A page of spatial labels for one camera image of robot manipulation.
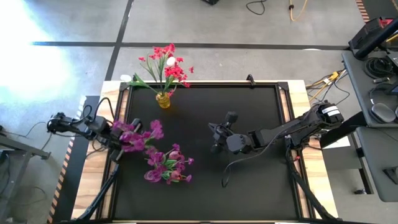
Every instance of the concrete floor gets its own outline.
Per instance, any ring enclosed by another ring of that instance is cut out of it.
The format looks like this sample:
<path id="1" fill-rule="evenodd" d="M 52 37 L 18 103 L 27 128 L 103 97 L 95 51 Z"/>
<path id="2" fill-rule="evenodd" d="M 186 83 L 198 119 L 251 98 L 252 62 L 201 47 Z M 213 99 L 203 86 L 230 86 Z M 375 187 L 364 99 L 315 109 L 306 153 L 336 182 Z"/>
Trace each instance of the concrete floor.
<path id="1" fill-rule="evenodd" d="M 268 0 L 263 16 L 251 14 L 245 7 L 247 2 L 220 0 L 209 6 L 200 0 L 135 0 L 123 41 L 347 45 L 364 24 L 355 0 L 309 1 L 298 22 L 289 21 L 288 1 Z M 302 2 L 295 0 L 296 9 Z M 0 74 L 0 124 L 7 131 L 25 134 L 34 123 L 48 121 L 58 111 L 74 116 L 81 96 L 100 93 L 113 52 L 113 47 L 31 46 L 29 42 L 115 42 L 126 4 L 127 0 L 18 0 L 9 2 L 6 10 L 0 7 L 3 31 L 12 34 L 0 37 L 6 43 L 0 51 L 6 61 Z M 15 15 L 19 17 L 17 22 L 9 22 Z M 150 50 L 122 47 L 111 79 L 119 80 L 120 75 L 134 72 L 142 74 L 143 79 L 150 78 L 137 60 Z M 343 68 L 337 50 L 184 48 L 177 49 L 177 54 L 184 57 L 186 67 L 195 66 L 191 80 L 242 80 L 250 73 L 258 80 L 301 79 L 312 83 Z M 359 111 L 359 105 L 348 77 L 340 80 L 339 87 L 351 93 L 339 105 L 349 118 Z M 326 99 L 337 102 L 345 95 L 332 88 Z M 46 139 L 44 126 L 38 126 L 28 139 L 18 138 L 39 148 Z M 44 149 L 52 152 L 51 158 L 30 161 L 23 186 L 43 188 L 47 199 L 28 207 L 14 207 L 12 215 L 16 219 L 45 223 L 67 144 L 67 138 L 53 136 Z M 361 188 L 361 184 L 355 182 L 353 186 L 342 177 L 358 179 L 359 174 L 330 174 L 341 218 L 393 223 L 391 220 L 398 217 L 396 212 L 384 212 L 396 211 L 396 203 L 382 203 L 377 195 L 352 195 L 352 188 Z M 29 187 L 21 188 L 21 193 L 28 201 L 41 197 L 39 191 Z M 372 213 L 363 214 L 370 208 Z"/>

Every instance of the yellow vase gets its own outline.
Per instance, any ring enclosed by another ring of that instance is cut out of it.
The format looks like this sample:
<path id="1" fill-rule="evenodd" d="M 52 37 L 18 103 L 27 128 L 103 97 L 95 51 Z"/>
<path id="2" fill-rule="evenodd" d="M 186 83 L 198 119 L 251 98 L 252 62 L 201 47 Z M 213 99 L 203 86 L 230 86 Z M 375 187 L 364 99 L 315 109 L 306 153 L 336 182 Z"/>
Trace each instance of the yellow vase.
<path id="1" fill-rule="evenodd" d="M 159 106 L 163 109 L 167 109 L 171 105 L 170 97 L 169 97 L 169 94 L 167 94 L 167 93 L 165 93 L 163 95 L 161 93 L 158 93 L 156 95 L 156 101 L 159 104 Z"/>

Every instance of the white label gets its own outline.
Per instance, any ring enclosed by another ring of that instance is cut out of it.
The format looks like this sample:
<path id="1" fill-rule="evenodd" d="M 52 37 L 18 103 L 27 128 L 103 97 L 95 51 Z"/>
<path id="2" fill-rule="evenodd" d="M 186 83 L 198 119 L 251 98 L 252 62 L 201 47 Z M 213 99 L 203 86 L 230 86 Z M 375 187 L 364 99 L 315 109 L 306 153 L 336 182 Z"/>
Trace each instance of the white label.
<path id="1" fill-rule="evenodd" d="M 340 114 L 340 111 L 336 110 L 336 111 L 331 111 L 331 112 L 328 113 L 329 116 L 333 116 L 333 115 L 336 115 L 336 114 Z"/>
<path id="2" fill-rule="evenodd" d="M 328 108 L 323 109 L 322 113 L 325 114 L 325 113 L 330 112 L 332 110 L 338 110 L 337 106 L 329 106 Z"/>

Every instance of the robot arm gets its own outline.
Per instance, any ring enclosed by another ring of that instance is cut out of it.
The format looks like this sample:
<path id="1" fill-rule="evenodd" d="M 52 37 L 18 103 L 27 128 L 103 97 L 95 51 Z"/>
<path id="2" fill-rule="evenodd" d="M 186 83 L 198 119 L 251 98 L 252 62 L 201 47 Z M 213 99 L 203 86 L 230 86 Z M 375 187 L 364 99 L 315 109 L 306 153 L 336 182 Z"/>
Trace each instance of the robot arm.
<path id="1" fill-rule="evenodd" d="M 261 151 L 276 135 L 277 138 L 288 136 L 290 149 L 298 149 L 307 144 L 310 136 L 321 129 L 337 128 L 344 121 L 337 106 L 327 101 L 314 105 L 308 112 L 279 127 L 250 131 L 247 135 L 235 134 L 231 130 L 231 125 L 237 118 L 235 112 L 228 112 L 223 124 L 209 124 L 214 132 L 213 137 L 217 146 L 214 152 L 220 152 L 223 149 L 234 154 Z"/>

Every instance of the power cable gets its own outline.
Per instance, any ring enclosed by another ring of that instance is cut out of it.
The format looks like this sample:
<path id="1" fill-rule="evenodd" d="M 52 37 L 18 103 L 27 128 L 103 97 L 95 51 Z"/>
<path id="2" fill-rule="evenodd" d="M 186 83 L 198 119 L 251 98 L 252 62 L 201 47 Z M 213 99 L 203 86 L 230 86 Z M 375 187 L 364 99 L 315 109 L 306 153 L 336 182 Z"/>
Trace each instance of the power cable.
<path id="1" fill-rule="evenodd" d="M 249 11 L 251 11 L 252 13 L 261 16 L 261 15 L 263 15 L 263 14 L 265 13 L 265 11 L 266 11 L 266 7 L 265 7 L 265 5 L 264 5 L 264 2 L 266 2 L 266 1 L 267 1 L 267 0 L 260 0 L 260 1 L 249 2 L 249 3 L 246 4 L 246 8 L 247 8 Z M 253 10 L 250 9 L 249 5 L 250 5 L 250 4 L 254 4 L 254 3 L 261 3 L 261 6 L 262 6 L 262 12 L 261 12 L 261 13 L 254 12 Z"/>

